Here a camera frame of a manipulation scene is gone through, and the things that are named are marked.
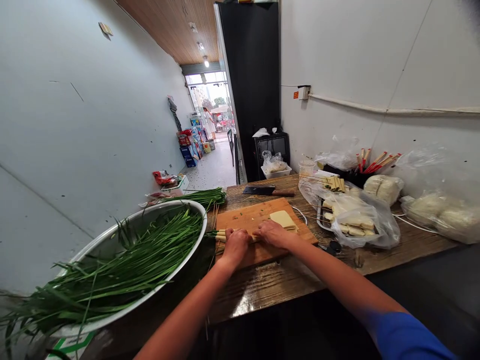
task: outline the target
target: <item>person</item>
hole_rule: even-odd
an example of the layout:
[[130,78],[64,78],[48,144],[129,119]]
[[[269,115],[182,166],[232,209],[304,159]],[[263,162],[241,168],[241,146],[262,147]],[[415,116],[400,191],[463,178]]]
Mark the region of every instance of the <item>person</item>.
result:
[[205,112],[206,117],[206,130],[211,134],[211,138],[215,140],[217,138],[215,135],[217,127],[214,121],[214,117],[206,107],[203,107],[203,111]]
[[[244,258],[252,237],[225,231],[223,256],[156,330],[136,360],[185,359],[216,296]],[[455,356],[398,302],[322,249],[301,241],[268,220],[253,235],[289,251],[304,263],[368,330],[384,359],[455,359]]]

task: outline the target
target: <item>large metal bowl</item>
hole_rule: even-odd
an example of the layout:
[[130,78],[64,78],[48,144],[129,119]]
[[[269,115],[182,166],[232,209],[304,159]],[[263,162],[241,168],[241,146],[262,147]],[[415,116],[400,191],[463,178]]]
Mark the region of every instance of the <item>large metal bowl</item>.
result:
[[[139,211],[130,215],[128,217],[129,224],[132,228],[135,228],[137,231],[141,232],[143,229],[146,229],[150,222],[157,219],[157,217],[164,213],[175,213],[180,212],[182,209],[185,209],[185,205],[190,206],[190,209],[198,214],[203,216],[203,223],[201,226],[201,232],[198,236],[195,245],[191,249],[190,253],[188,253],[187,257],[182,261],[182,263],[175,269],[174,272],[171,273],[166,280],[171,280],[179,271],[180,269],[189,261],[189,259],[194,254],[195,250],[200,244],[200,241],[204,237],[205,230],[207,228],[207,212],[205,208],[200,205],[198,202],[190,201],[190,200],[174,200],[169,202],[164,202],[152,207],[147,208],[145,211]],[[82,261],[91,261],[89,258],[85,258],[86,255],[93,255],[98,256],[101,254],[102,257],[112,256],[115,253],[123,250],[123,247],[116,241],[114,237],[112,241],[108,241],[112,238],[112,236],[117,232],[118,225],[114,225],[109,228],[107,231],[103,232],[97,238],[92,240],[87,246],[85,246],[78,254],[76,254],[71,260],[70,263],[73,262],[82,262]],[[60,271],[57,276],[63,276],[66,273],[65,270]],[[109,316],[99,321],[88,322],[81,328],[81,334],[89,333],[91,331],[103,328],[104,326],[114,322],[117,319],[120,319],[125,314],[128,314],[133,309],[140,306],[143,302],[147,299],[152,297],[157,291],[159,291],[165,284],[161,284],[157,286],[155,289],[150,291],[141,299],[137,300],[135,303],[130,305],[129,307]],[[65,325],[56,331],[53,336],[56,338],[68,338],[68,337],[76,337],[80,332],[79,325]]]

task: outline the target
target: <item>knife handle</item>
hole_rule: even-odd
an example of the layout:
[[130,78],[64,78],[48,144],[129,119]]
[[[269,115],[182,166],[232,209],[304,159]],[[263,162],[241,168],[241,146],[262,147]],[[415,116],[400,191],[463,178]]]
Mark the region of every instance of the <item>knife handle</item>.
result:
[[295,191],[293,190],[273,190],[271,193],[272,196],[295,196]]

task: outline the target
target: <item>white pipe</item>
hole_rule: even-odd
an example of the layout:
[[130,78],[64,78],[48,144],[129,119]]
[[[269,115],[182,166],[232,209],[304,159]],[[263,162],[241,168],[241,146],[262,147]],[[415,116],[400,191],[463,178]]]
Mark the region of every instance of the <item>white pipe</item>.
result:
[[310,98],[322,100],[327,103],[341,105],[347,108],[357,109],[368,113],[382,115],[413,115],[413,116],[438,116],[438,115],[480,115],[480,107],[458,107],[458,108],[416,108],[416,109],[387,109],[363,105],[356,102],[338,100],[331,97],[309,93]]

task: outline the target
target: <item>wooden cutting board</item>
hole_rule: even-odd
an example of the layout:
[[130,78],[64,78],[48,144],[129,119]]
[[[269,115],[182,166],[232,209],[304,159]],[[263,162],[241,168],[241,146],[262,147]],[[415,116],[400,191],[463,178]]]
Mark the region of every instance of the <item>wooden cutting board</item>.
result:
[[[278,198],[271,201],[262,202],[256,205],[242,207],[236,210],[219,213],[216,218],[216,229],[245,229],[251,235],[259,228],[259,224],[264,220],[268,220],[271,213],[285,210],[290,215],[293,222],[298,227],[298,235],[301,239],[310,243],[317,244],[318,239],[312,234],[310,229],[305,225],[304,220],[300,220],[290,206],[289,202],[284,198]],[[217,248],[221,250],[225,244],[218,243]],[[276,258],[285,256],[288,251],[278,249],[263,241],[250,244],[248,252],[238,267],[246,268],[261,263],[270,262]],[[216,260],[220,259],[222,254],[216,256]]]

